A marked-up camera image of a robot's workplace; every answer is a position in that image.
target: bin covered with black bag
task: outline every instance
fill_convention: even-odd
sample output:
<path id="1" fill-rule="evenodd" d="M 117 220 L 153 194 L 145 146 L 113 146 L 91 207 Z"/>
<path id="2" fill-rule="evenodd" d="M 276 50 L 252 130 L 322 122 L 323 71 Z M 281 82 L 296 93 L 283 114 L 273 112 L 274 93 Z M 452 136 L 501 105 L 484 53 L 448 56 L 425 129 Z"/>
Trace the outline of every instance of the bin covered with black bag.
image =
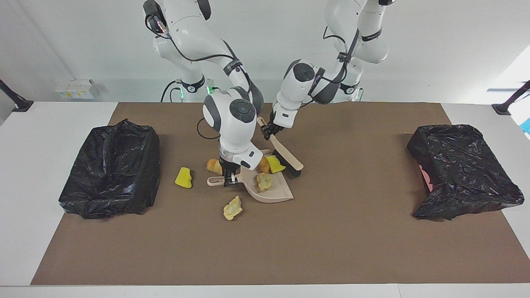
<path id="1" fill-rule="evenodd" d="M 432 184 L 413 214 L 417 218 L 451 220 L 524 202 L 482 134 L 470 125 L 418 127 L 407 149 Z"/>
<path id="2" fill-rule="evenodd" d="M 93 128 L 59 198 L 68 213 L 102 218 L 141 214 L 154 204 L 160 180 L 160 143 L 151 126 L 127 119 Z"/>

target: food item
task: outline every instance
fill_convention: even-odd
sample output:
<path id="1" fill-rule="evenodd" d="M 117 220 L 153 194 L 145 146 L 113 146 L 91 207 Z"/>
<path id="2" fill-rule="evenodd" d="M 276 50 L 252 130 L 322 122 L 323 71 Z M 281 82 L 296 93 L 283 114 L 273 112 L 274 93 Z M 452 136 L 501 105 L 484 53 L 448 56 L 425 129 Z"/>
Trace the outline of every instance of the food item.
<path id="1" fill-rule="evenodd" d="M 223 168 L 217 159 L 211 159 L 206 163 L 206 170 L 216 173 L 218 175 L 223 174 Z"/>
<path id="2" fill-rule="evenodd" d="M 258 181 L 258 187 L 261 191 L 266 191 L 267 189 L 272 187 L 272 180 L 270 179 L 270 176 L 267 173 L 259 173 L 256 176 L 256 180 Z"/>
<path id="3" fill-rule="evenodd" d="M 243 208 L 241 208 L 241 200 L 239 199 L 239 196 L 236 196 L 223 208 L 223 214 L 229 221 L 233 220 L 234 216 L 241 213 L 241 211 L 243 211 Z"/>
<path id="4" fill-rule="evenodd" d="M 280 160 L 276 157 L 276 155 L 267 156 L 267 160 L 269 161 L 270 172 L 273 174 L 283 171 L 286 168 L 284 165 L 280 164 Z"/>
<path id="5" fill-rule="evenodd" d="M 261 158 L 260 163 L 258 164 L 258 171 L 267 174 L 270 172 L 270 164 L 265 156 Z"/>
<path id="6" fill-rule="evenodd" d="M 190 169 L 181 167 L 179 174 L 175 179 L 175 184 L 184 188 L 191 188 L 191 173 Z"/>

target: black stand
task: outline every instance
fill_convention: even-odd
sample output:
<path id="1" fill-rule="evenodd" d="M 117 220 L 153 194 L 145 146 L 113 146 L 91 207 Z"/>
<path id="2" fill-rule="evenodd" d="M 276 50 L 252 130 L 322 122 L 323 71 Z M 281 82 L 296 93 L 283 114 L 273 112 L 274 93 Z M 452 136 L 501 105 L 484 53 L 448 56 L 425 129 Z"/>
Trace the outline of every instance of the black stand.
<path id="1" fill-rule="evenodd" d="M 508 112 L 508 107 L 520 98 L 521 95 L 525 94 L 528 89 L 530 89 L 530 81 L 526 82 L 521 88 L 519 88 L 519 90 L 515 91 L 505 103 L 492 104 L 491 106 L 499 115 L 511 115 L 510 112 Z"/>
<path id="2" fill-rule="evenodd" d="M 0 80 L 0 90 L 4 91 L 15 102 L 16 107 L 12 110 L 13 112 L 26 112 L 33 104 L 32 100 L 26 100 L 24 97 L 16 94 L 2 80 Z"/>

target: white robotic arm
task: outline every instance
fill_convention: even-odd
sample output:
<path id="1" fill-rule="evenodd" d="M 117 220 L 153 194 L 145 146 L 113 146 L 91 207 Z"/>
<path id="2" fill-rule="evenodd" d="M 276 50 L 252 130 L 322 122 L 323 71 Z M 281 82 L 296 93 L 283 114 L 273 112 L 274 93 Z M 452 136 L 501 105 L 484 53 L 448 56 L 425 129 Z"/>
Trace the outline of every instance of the white robotic arm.
<path id="1" fill-rule="evenodd" d="M 261 128 L 265 138 L 283 128 L 291 128 L 304 100 L 327 104 L 339 95 L 345 99 L 352 96 L 363 73 L 361 61 L 380 63 L 388 54 L 388 46 L 381 36 L 381 22 L 385 8 L 393 2 L 328 2 L 325 19 L 332 33 L 328 37 L 336 38 L 334 46 L 339 52 L 335 65 L 327 72 L 306 60 L 291 63 L 273 104 L 270 121 Z"/>
<path id="2" fill-rule="evenodd" d="M 256 117 L 263 106 L 261 92 L 230 46 L 213 34 L 206 23 L 211 13 L 208 0 L 166 0 L 163 6 L 147 0 L 144 11 L 146 26 L 157 34 L 155 50 L 181 70 L 182 85 L 189 93 L 197 92 L 204 84 L 199 61 L 219 65 L 234 84 L 227 91 L 207 95 L 203 114 L 206 122 L 220 133 L 219 161 L 224 185 L 237 184 L 236 170 L 241 165 L 253 170 L 262 157 L 251 142 Z"/>

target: brown surface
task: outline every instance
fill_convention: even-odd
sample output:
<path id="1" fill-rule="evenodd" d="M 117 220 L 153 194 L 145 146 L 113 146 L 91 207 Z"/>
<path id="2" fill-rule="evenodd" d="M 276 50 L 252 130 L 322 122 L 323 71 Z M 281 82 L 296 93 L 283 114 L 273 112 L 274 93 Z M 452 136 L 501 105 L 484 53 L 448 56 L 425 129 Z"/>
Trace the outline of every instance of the brown surface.
<path id="1" fill-rule="evenodd" d="M 449 124 L 439 104 L 304 108 L 278 135 L 305 168 L 298 179 L 285 175 L 295 199 L 277 204 L 243 186 L 206 185 L 217 143 L 197 135 L 200 117 L 200 104 L 120 103 L 110 124 L 129 118 L 160 136 L 155 205 L 108 220 L 65 214 L 32 284 L 530 282 L 530 261 L 502 212 L 411 216 L 425 191 L 405 146 L 418 126 Z M 258 130 L 254 142 L 271 148 Z M 192 189 L 174 184 L 181 166 L 193 170 Z M 223 207 L 236 195 L 244 211 L 228 222 Z"/>

